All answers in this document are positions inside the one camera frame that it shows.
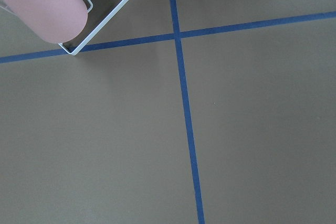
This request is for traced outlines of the pink cup front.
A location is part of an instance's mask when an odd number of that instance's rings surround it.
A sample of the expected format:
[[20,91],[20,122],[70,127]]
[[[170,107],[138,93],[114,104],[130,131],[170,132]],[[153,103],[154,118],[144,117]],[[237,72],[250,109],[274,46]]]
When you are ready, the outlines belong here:
[[3,0],[10,10],[42,40],[59,44],[77,37],[88,11],[83,0]]

